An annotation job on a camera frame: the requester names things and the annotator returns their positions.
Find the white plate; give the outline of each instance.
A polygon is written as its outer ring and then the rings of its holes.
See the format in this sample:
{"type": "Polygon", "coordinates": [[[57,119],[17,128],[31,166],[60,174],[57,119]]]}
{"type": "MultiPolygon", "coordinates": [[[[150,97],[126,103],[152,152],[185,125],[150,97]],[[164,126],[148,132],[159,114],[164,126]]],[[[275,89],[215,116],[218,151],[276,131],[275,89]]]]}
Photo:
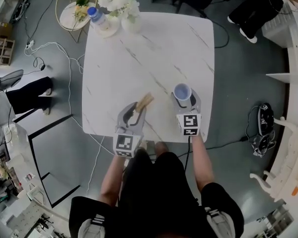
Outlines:
{"type": "Polygon", "coordinates": [[[100,30],[99,28],[97,28],[97,26],[95,26],[92,22],[90,24],[90,26],[92,28],[94,28],[95,33],[102,37],[102,38],[107,38],[110,37],[112,35],[114,35],[120,26],[120,20],[117,17],[110,17],[108,15],[106,15],[108,21],[109,21],[109,28],[107,30],[100,30]]]}
{"type": "MultiPolygon", "coordinates": [[[[76,6],[76,2],[70,3],[68,6],[64,8],[60,16],[60,24],[63,27],[67,28],[69,31],[78,30],[84,27],[89,21],[89,16],[87,15],[82,22],[77,22],[77,20],[75,19],[75,6],[76,6]]],[[[93,2],[88,3],[88,7],[93,7],[93,6],[95,6],[93,2]]]]}

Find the blue bottle cap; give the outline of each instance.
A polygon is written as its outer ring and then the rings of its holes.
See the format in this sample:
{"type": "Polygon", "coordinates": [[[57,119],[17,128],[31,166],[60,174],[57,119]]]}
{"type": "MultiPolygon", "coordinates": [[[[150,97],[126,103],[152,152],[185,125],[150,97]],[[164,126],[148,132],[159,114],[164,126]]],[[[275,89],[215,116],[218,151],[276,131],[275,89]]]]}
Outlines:
{"type": "Polygon", "coordinates": [[[88,15],[92,16],[97,13],[97,9],[95,7],[90,7],[87,10],[88,15]]]}

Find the marble tabletop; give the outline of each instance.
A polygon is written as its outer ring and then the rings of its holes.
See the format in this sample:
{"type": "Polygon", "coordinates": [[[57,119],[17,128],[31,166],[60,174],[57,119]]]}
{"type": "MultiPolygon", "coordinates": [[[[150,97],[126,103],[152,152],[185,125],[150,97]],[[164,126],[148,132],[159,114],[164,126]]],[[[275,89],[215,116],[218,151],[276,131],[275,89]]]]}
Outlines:
{"type": "Polygon", "coordinates": [[[208,19],[142,12],[142,29],[122,28],[102,39],[90,27],[82,86],[82,124],[89,134],[113,136],[118,113],[151,92],[144,139],[187,142],[170,99],[186,83],[201,98],[201,134],[207,140],[213,100],[214,36],[208,19]]]}

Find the wooden block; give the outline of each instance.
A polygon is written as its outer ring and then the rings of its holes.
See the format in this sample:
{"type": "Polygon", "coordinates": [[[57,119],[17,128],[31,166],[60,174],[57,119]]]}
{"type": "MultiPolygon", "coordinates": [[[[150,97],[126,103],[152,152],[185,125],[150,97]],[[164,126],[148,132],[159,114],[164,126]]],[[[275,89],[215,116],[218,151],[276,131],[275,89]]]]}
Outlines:
{"type": "Polygon", "coordinates": [[[147,93],[140,101],[137,102],[136,112],[139,113],[144,107],[148,106],[154,97],[151,93],[147,93]]]}

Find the white cup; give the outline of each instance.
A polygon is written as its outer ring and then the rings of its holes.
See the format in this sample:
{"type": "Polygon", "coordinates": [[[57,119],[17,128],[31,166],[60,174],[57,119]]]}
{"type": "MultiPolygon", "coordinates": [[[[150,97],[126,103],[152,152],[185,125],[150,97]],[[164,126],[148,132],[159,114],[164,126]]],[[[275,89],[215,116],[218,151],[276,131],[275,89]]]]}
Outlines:
{"type": "Polygon", "coordinates": [[[192,95],[192,89],[190,86],[184,83],[177,84],[173,90],[174,97],[178,100],[183,108],[191,106],[190,97],[192,95]]]}

